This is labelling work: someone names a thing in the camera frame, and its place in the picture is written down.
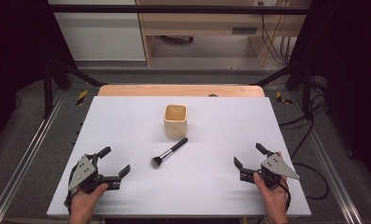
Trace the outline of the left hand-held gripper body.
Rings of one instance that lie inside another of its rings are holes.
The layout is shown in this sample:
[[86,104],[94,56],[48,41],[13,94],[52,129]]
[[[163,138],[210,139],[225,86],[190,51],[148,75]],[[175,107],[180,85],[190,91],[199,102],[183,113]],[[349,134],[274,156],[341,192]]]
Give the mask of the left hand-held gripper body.
[[80,158],[70,175],[68,191],[71,194],[78,191],[90,194],[102,184],[107,184],[108,190],[120,188],[121,177],[119,175],[103,176],[98,173],[97,162],[99,159],[98,154],[85,154]]

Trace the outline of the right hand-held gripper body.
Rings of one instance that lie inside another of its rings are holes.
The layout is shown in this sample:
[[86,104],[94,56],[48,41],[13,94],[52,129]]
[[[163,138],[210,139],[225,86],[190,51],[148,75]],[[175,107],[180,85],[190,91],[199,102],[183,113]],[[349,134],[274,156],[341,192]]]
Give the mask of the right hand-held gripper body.
[[240,180],[254,184],[253,174],[258,173],[265,185],[269,189],[274,189],[280,183],[282,177],[299,179],[300,176],[294,171],[278,153],[271,151],[264,152],[266,159],[261,162],[261,168],[251,170],[244,168],[242,163],[239,163]]

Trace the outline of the black makeup brush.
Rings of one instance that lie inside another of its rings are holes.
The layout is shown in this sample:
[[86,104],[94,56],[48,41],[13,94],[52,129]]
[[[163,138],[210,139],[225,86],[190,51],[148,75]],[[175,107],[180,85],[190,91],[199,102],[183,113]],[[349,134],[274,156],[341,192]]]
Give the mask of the black makeup brush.
[[170,149],[168,149],[162,155],[152,158],[151,161],[150,161],[150,165],[154,169],[159,168],[164,160],[166,160],[170,155],[172,155],[175,151],[177,151],[179,148],[181,148],[187,142],[188,142],[188,138],[184,137],[183,139],[181,139],[179,142],[177,142],[174,146],[172,146]]

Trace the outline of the cream square cup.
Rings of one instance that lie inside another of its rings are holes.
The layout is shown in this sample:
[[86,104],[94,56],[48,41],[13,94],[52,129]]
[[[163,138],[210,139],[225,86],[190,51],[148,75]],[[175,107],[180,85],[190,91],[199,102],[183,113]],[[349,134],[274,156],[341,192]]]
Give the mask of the cream square cup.
[[164,111],[165,135],[172,139],[179,139],[187,133],[187,106],[167,105]]

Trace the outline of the person's right hand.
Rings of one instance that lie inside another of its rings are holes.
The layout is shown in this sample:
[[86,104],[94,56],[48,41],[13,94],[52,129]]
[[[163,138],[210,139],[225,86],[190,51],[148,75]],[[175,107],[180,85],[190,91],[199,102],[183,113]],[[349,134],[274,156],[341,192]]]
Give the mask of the person's right hand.
[[253,179],[264,200],[266,214],[272,219],[283,219],[286,215],[286,192],[278,188],[270,190],[259,174],[254,173]]

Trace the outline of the person's left hand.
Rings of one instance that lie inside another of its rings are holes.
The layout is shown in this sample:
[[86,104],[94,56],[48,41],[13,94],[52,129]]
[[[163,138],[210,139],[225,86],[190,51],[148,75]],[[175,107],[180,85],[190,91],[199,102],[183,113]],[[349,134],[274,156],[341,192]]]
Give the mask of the person's left hand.
[[87,194],[79,191],[72,198],[71,216],[89,217],[93,214],[93,210],[98,200],[103,196],[107,190],[106,183],[98,186],[92,193]]

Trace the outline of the yellow black tape marker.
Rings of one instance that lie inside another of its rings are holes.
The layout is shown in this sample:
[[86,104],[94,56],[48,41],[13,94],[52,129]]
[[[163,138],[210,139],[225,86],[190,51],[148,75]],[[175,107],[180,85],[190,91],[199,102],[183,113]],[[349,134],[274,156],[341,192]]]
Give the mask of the yellow black tape marker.
[[283,99],[282,96],[281,96],[280,91],[276,91],[276,99],[277,99],[277,102],[280,102],[280,103],[283,103],[283,104],[286,104],[286,105],[292,105],[293,104],[292,100]]
[[77,102],[76,102],[76,105],[82,105],[87,93],[88,93],[87,90],[83,90],[83,91],[80,92],[80,94],[78,96],[78,99],[77,99]]

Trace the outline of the white table cover board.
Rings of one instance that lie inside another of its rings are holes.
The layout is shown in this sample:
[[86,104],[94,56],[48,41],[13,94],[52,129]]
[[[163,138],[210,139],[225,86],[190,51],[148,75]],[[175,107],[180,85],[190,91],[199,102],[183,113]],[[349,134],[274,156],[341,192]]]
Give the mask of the white table cover board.
[[[167,105],[186,105],[188,141],[154,169],[151,159],[176,143],[164,133]],[[99,200],[99,217],[251,217],[263,213],[263,200],[234,161],[260,168],[265,156],[256,144],[290,158],[266,97],[97,96],[66,167],[110,147],[100,174],[131,168],[120,189]]]

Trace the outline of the wooden table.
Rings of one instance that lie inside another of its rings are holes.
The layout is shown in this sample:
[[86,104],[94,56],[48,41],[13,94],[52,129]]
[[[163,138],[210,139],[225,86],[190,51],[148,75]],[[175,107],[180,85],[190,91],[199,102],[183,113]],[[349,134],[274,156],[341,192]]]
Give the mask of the wooden table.
[[250,85],[104,85],[97,95],[265,97],[261,87]]

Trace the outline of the black curtain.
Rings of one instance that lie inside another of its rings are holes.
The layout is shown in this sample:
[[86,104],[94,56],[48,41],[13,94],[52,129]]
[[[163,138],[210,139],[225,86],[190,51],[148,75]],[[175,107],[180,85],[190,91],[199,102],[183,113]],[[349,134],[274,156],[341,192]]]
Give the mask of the black curtain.
[[16,92],[56,62],[76,66],[48,0],[0,0],[0,133]]
[[311,0],[292,62],[325,77],[328,103],[371,174],[371,0]]

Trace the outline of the white cabinet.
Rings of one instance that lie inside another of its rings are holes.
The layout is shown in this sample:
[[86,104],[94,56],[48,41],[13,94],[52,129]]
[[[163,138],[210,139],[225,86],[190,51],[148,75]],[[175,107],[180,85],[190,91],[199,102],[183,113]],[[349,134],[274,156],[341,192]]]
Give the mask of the white cabinet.
[[136,13],[55,13],[76,62],[145,61]]

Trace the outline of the black chair base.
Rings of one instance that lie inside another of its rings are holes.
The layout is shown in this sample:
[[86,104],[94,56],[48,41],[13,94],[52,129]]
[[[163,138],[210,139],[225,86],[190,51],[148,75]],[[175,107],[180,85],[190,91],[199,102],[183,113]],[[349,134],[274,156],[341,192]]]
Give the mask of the black chair base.
[[175,43],[175,44],[184,44],[184,43],[192,43],[194,41],[194,37],[192,35],[161,35],[161,39],[167,43]]

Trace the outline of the light wooden desk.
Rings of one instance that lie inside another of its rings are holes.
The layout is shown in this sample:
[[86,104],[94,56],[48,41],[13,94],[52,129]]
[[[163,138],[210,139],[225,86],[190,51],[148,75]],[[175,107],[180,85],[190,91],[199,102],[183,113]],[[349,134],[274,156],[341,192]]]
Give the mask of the light wooden desk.
[[[223,6],[223,7],[309,7],[312,0],[135,0],[139,6]],[[247,14],[171,14],[139,15],[147,56],[152,53],[151,39],[158,35],[233,35],[233,27],[257,27],[250,39],[260,65],[265,65],[274,52],[280,36],[295,39],[303,26],[304,15]]]

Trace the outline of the black frame strut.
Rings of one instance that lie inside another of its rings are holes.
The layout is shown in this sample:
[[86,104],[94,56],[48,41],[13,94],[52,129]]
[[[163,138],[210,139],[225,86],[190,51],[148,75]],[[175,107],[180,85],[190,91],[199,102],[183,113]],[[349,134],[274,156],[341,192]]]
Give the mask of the black frame strut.
[[290,65],[278,70],[273,75],[257,81],[256,83],[252,83],[252,86],[264,87],[270,82],[285,75],[289,75],[285,84],[285,88],[288,91],[295,91],[298,89],[300,84],[303,84],[302,112],[306,116],[306,119],[312,120],[312,109],[310,103],[311,70],[307,65],[303,65],[300,62],[291,63]]
[[69,87],[71,86],[71,82],[67,77],[67,74],[74,75],[95,87],[104,86],[103,82],[100,82],[80,72],[77,69],[77,67],[70,66],[60,61],[48,62],[46,66],[43,68],[43,85],[45,98],[44,119],[46,119],[52,113],[53,110],[51,82],[54,81],[60,90],[68,90]]

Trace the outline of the black horizontal frame bar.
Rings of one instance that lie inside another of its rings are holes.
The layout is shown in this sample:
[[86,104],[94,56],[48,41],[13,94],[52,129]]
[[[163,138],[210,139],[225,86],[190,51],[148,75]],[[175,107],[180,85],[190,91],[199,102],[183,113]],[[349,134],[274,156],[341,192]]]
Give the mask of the black horizontal frame bar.
[[132,6],[132,5],[50,5],[60,13],[179,13],[307,15],[310,7],[223,7],[223,6]]

